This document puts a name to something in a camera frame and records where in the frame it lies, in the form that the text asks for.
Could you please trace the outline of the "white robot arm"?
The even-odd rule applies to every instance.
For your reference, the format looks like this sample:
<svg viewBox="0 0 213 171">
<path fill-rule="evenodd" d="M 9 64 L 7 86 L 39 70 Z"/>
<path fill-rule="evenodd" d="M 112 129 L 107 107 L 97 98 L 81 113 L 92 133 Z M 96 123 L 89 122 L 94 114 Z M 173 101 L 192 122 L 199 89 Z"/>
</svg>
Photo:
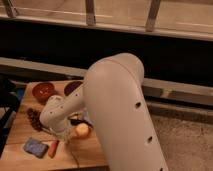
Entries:
<svg viewBox="0 0 213 171">
<path fill-rule="evenodd" d="M 144 66 L 130 53 L 95 62 L 70 95 L 49 98 L 40 122 L 60 137 L 85 109 L 110 171 L 169 171 L 142 92 Z"/>
</svg>

